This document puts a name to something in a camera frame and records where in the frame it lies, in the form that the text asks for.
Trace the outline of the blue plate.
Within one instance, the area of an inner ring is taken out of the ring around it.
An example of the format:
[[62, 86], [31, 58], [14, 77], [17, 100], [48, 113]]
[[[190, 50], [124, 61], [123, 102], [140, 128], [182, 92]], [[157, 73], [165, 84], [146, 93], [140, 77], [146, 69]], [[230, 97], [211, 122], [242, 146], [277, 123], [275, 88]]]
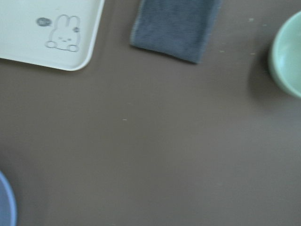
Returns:
[[8, 179], [2, 172], [0, 172], [0, 225], [17, 225], [15, 195]]

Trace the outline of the grey folded cloth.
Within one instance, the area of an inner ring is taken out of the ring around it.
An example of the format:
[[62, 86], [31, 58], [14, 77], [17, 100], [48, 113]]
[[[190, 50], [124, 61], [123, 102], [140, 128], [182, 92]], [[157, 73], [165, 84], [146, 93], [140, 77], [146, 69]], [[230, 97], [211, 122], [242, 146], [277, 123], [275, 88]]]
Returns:
[[198, 64], [222, 2], [142, 0], [130, 44]]

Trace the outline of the cream tray with bear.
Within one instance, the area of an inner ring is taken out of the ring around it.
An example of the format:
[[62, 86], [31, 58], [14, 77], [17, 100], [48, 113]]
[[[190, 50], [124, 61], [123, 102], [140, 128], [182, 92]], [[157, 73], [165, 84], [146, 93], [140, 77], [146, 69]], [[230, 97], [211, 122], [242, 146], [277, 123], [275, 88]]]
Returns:
[[76, 71], [93, 53], [103, 0], [2, 0], [0, 57]]

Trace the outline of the green bowl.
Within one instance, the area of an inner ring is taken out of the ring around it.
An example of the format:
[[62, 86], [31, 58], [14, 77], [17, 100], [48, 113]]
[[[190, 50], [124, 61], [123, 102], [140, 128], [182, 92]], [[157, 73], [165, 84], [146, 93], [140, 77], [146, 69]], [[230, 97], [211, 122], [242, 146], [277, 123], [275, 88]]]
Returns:
[[269, 51], [269, 71], [274, 82], [287, 94], [301, 97], [301, 13], [279, 28]]

